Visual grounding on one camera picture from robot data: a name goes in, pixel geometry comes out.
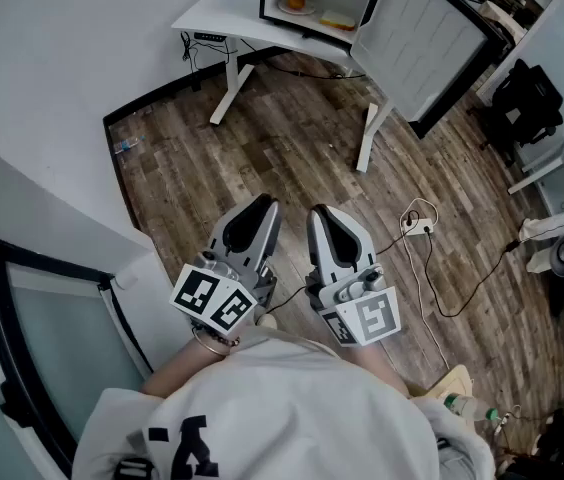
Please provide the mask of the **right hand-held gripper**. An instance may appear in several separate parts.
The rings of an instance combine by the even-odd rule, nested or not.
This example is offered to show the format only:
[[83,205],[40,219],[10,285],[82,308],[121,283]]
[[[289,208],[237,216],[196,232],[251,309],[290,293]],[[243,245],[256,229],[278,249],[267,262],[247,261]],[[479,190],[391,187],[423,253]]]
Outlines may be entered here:
[[358,271],[325,285],[317,270],[306,277],[306,294],[342,347],[366,346],[401,330],[396,289],[389,287],[368,231],[351,215],[318,204],[307,217],[311,264],[320,274]]

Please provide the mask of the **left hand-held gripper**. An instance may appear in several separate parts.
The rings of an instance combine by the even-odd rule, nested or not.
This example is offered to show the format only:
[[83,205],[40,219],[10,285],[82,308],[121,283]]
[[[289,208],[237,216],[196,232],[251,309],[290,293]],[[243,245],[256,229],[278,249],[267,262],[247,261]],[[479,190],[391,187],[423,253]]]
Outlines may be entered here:
[[[266,260],[280,227],[279,202],[262,193],[232,208],[215,225],[208,250],[185,264],[169,303],[218,334],[235,334],[268,307],[277,278]],[[233,266],[230,254],[248,257]]]

